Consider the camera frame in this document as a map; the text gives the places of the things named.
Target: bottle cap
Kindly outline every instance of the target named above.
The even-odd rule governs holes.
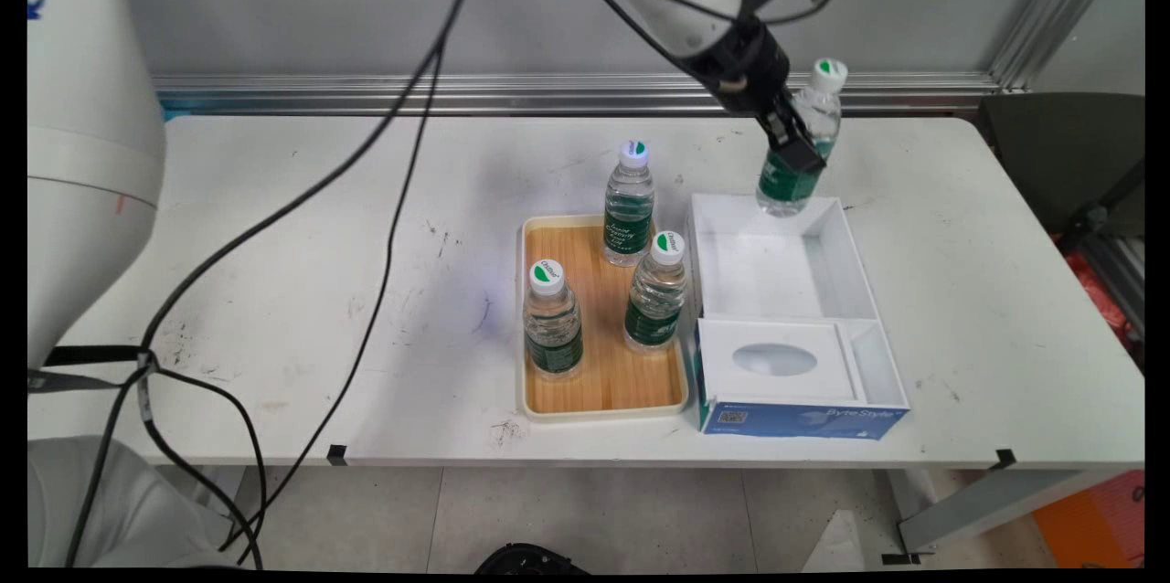
[[[556,295],[565,287],[565,269],[552,259],[539,259],[528,270],[528,283],[537,295]]]
[[[651,152],[646,143],[639,139],[628,140],[619,146],[618,157],[622,165],[635,170],[645,167],[651,162]]]
[[[682,252],[686,248],[687,242],[681,235],[673,231],[660,231],[654,236],[654,245],[651,246],[651,256],[661,266],[673,266],[682,261]]]
[[[849,68],[840,60],[821,57],[812,67],[812,77],[808,84],[815,91],[825,94],[837,94],[845,87],[845,78],[849,75]]]

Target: plastic bottle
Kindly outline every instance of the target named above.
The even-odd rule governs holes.
[[[659,232],[651,255],[638,263],[626,304],[626,345],[632,350],[662,350],[674,338],[687,294],[686,247],[677,233]]]
[[[581,316],[565,270],[542,259],[528,270],[524,297],[524,347],[542,375],[562,378],[580,362]]]
[[[605,186],[605,258],[628,268],[646,254],[654,212],[649,150],[639,140],[618,148],[618,166]]]
[[[848,68],[838,60],[824,57],[813,66],[808,84],[797,92],[793,104],[805,122],[813,146],[828,160],[841,129],[841,100],[838,92],[845,85]],[[815,172],[794,172],[779,155],[769,150],[756,187],[759,207],[778,218],[801,212],[817,187],[824,169]]]

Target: white box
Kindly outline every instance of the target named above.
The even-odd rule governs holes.
[[[695,194],[680,323],[701,430],[880,439],[909,405],[841,203]]]

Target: gray wall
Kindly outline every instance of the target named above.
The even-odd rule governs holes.
[[[131,0],[156,74],[401,74],[450,0]],[[777,29],[794,66],[832,55],[855,71],[984,70],[1025,0],[833,0]],[[776,0],[782,14],[807,0]],[[673,70],[599,0],[468,0],[447,73]]]
[[[1093,0],[1032,89],[1145,96],[1145,0]]]

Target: tile floor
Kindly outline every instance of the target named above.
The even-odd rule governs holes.
[[[969,480],[941,472],[936,491]],[[236,500],[257,507],[254,469]],[[854,513],[866,568],[892,569],[897,510],[873,471],[305,467],[260,546],[269,569],[469,574],[531,542],[592,574],[782,572],[801,570],[837,509]],[[1053,567],[1031,516],[921,565],[1000,567]]]

